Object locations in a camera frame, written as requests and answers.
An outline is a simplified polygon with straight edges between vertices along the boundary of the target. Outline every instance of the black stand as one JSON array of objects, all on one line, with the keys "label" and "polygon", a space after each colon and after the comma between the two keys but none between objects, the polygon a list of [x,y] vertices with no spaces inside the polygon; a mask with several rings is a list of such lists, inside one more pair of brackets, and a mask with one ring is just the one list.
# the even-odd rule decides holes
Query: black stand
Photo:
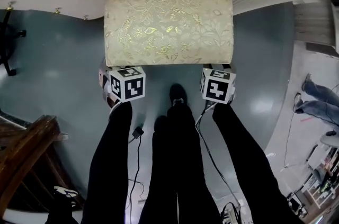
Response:
[{"label": "black stand", "polygon": [[[16,75],[16,70],[15,69],[10,69],[8,65],[8,60],[11,58],[13,54],[13,49],[9,53],[6,53],[6,42],[5,42],[5,31],[8,26],[8,20],[10,19],[11,15],[11,10],[8,10],[6,12],[5,19],[2,23],[0,23],[0,65],[4,64],[6,72],[8,76],[14,76]],[[16,38],[21,38],[21,37],[26,37],[26,30],[20,31],[16,33],[12,39]]]}]

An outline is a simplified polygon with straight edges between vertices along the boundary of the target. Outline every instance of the black leggings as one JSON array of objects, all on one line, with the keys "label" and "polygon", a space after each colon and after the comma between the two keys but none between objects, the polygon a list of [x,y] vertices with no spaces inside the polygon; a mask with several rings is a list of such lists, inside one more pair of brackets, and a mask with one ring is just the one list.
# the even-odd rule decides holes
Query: black leggings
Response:
[{"label": "black leggings", "polygon": [[[123,224],[125,221],[131,118],[130,103],[121,104],[111,114],[91,163],[82,224]],[[302,223],[280,193],[265,153],[232,108],[217,104],[213,119],[229,149],[253,222],[272,223],[274,220],[270,216],[279,216],[281,223]],[[177,200],[180,224],[197,220],[208,224],[222,223],[205,183],[194,118],[190,108],[183,104],[169,109],[167,119],[162,120],[153,135],[149,194],[139,224],[177,224]]]}]

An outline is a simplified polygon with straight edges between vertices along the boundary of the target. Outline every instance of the leg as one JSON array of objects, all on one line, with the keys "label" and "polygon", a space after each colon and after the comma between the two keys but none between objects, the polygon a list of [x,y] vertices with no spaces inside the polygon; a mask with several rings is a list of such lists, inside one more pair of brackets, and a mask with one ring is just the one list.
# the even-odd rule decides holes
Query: leg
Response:
[{"label": "leg", "polygon": [[78,224],[72,217],[72,204],[70,198],[56,193],[52,208],[48,214],[46,224]]},{"label": "leg", "polygon": [[168,130],[167,117],[159,117],[154,125],[152,139],[153,164],[149,193],[139,224],[177,223],[177,202],[174,173],[175,148]]},{"label": "leg", "polygon": [[213,119],[226,142],[253,222],[271,223],[265,213],[270,212],[279,216],[281,223],[302,223],[281,194],[264,151],[242,125],[231,106],[218,103]]},{"label": "leg", "polygon": [[192,215],[198,212],[197,217],[201,223],[222,223],[205,183],[199,134],[190,108],[184,103],[177,103],[169,109],[167,115],[178,144],[179,222],[192,223]]},{"label": "leg", "polygon": [[313,96],[318,101],[326,102],[339,107],[339,97],[325,86],[319,86],[307,79],[302,85],[302,90]]},{"label": "leg", "polygon": [[339,133],[339,107],[321,101],[299,101],[296,113],[305,113],[321,119]]},{"label": "leg", "polygon": [[110,115],[105,133],[95,151],[90,168],[83,224],[124,224],[128,191],[128,135],[132,119],[131,103],[120,104]]}]

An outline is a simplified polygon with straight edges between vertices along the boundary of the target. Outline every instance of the gold floral pattern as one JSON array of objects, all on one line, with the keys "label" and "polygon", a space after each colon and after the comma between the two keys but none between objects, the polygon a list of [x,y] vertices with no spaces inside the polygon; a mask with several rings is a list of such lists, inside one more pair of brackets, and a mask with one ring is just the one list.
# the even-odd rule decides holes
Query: gold floral pattern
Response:
[{"label": "gold floral pattern", "polygon": [[106,0],[108,66],[230,63],[232,0]]}]

